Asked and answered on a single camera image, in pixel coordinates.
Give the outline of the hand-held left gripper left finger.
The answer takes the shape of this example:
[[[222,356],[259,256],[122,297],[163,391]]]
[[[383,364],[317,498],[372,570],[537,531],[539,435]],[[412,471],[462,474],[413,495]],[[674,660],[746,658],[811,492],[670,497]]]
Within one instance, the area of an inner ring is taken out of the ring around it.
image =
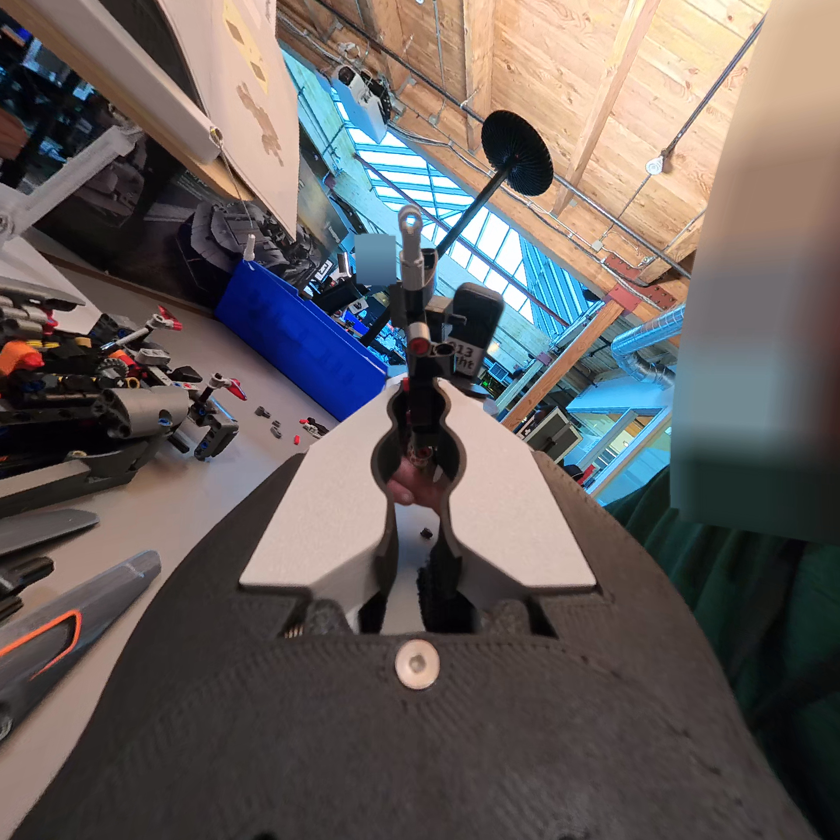
[[[404,455],[403,381],[312,444],[239,577],[249,592],[333,601],[381,634],[398,565],[388,483]]]

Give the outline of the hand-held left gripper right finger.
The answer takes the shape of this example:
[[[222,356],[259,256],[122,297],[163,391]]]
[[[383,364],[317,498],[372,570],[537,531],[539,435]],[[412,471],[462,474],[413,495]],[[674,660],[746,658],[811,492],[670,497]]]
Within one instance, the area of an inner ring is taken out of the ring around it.
[[[592,593],[595,574],[533,450],[474,398],[437,380],[437,465],[448,480],[418,573],[432,634],[554,635],[543,599]]]

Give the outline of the small black grey lego subassembly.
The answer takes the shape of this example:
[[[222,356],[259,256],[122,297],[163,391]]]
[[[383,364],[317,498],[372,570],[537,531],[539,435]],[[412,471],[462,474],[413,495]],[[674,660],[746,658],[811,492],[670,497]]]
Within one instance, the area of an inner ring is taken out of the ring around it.
[[[392,287],[391,303],[406,341],[406,376],[389,411],[396,423],[401,454],[428,475],[440,470],[448,480],[457,476],[457,445],[445,429],[451,407],[439,387],[455,373],[455,347],[448,342],[455,326],[454,300],[435,293],[438,254],[422,246],[422,221],[415,206],[398,214],[402,237],[400,280]]]

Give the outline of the large lego vehicle model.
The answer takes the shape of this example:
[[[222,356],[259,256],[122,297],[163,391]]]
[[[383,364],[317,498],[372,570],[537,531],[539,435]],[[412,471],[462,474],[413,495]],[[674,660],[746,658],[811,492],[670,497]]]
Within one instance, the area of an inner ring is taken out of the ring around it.
[[[3,277],[1,299],[2,518],[127,485],[164,444],[204,462],[235,439],[216,392],[245,401],[240,381],[173,369],[153,341],[182,331],[167,308],[84,330],[76,293]]]

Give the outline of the grey orange-striped lego wing panels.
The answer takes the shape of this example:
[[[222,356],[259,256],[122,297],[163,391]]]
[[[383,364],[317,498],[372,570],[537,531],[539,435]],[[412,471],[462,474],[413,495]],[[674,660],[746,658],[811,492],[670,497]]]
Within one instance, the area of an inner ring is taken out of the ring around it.
[[[20,616],[24,590],[55,569],[49,556],[23,554],[98,523],[97,514],[79,509],[2,518],[1,740],[19,727],[161,572],[160,555],[146,550]]]

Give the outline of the dark lego set box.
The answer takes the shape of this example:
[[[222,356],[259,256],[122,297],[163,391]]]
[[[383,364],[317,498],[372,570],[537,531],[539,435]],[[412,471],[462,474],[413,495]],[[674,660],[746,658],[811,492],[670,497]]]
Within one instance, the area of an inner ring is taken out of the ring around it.
[[[258,266],[297,285],[334,266],[349,235],[305,159],[291,233],[257,203],[226,200],[147,135],[35,228],[101,273],[214,308],[255,237]]]

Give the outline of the person's right hand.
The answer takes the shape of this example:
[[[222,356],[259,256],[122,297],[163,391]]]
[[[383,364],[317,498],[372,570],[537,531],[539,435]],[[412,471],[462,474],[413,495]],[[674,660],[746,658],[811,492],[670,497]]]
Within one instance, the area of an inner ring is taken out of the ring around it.
[[[408,458],[403,457],[387,481],[386,488],[396,504],[427,508],[439,515],[450,482],[445,473],[441,473],[438,478],[434,475],[434,472],[428,474],[415,467]]]

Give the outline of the black pole with round disc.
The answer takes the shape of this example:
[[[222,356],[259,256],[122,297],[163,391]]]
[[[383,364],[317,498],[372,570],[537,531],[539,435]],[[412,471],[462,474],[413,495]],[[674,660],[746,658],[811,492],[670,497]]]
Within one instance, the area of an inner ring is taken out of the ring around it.
[[[436,248],[421,247],[422,208],[409,203],[400,209],[401,289],[392,287],[388,308],[360,340],[364,347],[373,344],[388,322],[404,331],[410,351],[429,344],[425,307],[434,293],[439,258],[504,183],[523,196],[538,196],[550,187],[553,164],[548,147],[524,118],[510,111],[494,111],[482,123],[480,141],[494,174]]]

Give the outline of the blue plastic bin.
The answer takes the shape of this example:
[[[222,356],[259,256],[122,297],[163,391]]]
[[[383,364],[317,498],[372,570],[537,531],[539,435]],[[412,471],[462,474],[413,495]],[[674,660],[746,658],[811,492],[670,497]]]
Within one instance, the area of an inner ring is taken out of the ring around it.
[[[214,313],[340,422],[385,387],[384,362],[254,260],[238,262]]]

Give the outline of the white ceiling projector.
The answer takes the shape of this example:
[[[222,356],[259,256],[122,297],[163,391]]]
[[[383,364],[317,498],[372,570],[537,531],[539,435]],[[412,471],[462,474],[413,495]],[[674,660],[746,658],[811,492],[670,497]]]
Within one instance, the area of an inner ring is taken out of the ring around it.
[[[387,86],[349,65],[337,66],[331,83],[353,126],[373,143],[380,144],[388,134],[392,119]]]

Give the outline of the white paper sheet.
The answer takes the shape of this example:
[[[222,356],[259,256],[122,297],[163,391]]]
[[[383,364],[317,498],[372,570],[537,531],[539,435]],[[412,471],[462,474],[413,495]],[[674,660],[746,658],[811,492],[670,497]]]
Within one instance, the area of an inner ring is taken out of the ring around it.
[[[21,237],[2,244],[1,279],[3,305],[13,299],[9,289],[21,284],[42,287],[60,301],[73,299],[74,308],[54,310],[59,331],[88,335],[101,316],[101,311],[84,294]]]

